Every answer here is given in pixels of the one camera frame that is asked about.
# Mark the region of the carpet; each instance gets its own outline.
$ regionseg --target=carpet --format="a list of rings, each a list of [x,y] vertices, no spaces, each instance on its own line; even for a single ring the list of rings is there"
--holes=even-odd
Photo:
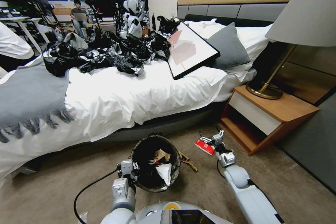
[[[203,125],[203,134],[217,133],[213,125]],[[218,174],[216,157],[196,146],[198,127],[168,136],[177,149],[198,168],[195,172],[182,163],[175,183],[161,193],[137,188],[136,212],[163,201],[183,201],[198,205],[228,221],[247,221],[226,181]],[[277,147],[253,156],[227,133],[227,148],[234,149],[237,165],[264,191],[284,219],[290,223],[334,223],[336,197]],[[126,159],[136,142],[108,142],[77,146],[48,159],[41,170],[18,175],[0,189],[0,223],[76,224],[72,210],[76,194],[87,184],[115,169]],[[78,211],[87,211],[88,223],[98,224],[109,213],[113,174],[86,190],[78,199]]]

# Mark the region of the trash bin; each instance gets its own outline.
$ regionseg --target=trash bin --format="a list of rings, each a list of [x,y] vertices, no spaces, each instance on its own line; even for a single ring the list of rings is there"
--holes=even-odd
[[[130,159],[133,162],[137,162],[140,168],[135,185],[145,191],[158,193],[168,188],[165,181],[159,176],[155,165],[148,163],[149,160],[153,159],[155,151],[159,149],[170,154],[170,185],[174,183],[180,173],[181,158],[179,152],[168,138],[162,136],[160,133],[153,133],[143,138],[133,148]]]

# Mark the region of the nightstand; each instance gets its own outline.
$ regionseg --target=nightstand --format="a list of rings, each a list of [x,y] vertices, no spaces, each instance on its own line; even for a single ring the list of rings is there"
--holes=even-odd
[[[236,87],[225,106],[221,122],[249,155],[282,139],[318,108],[284,93],[278,100],[251,94]]]

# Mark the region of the man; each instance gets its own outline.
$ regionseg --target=man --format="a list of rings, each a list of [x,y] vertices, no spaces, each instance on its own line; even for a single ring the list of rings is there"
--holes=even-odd
[[[81,5],[81,3],[80,3],[79,0],[73,0],[73,2],[75,4],[76,8],[73,8],[71,10],[71,15],[70,16],[73,18],[73,23],[74,23],[73,25],[76,28],[76,30],[78,32],[78,35],[80,37],[84,38],[84,35],[83,35],[81,27],[86,28],[86,26],[88,24],[87,24],[86,21],[83,21],[83,22],[77,21],[76,18],[75,18],[75,16],[74,16],[74,13],[86,13],[86,11],[83,10],[83,9],[81,9],[82,5]]]
[[[28,43],[0,22],[0,78],[33,60],[33,56]]]

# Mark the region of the lamp shade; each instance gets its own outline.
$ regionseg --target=lamp shade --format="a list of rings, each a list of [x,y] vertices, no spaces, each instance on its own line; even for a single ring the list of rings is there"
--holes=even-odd
[[[336,46],[336,0],[290,0],[266,38],[306,46]]]

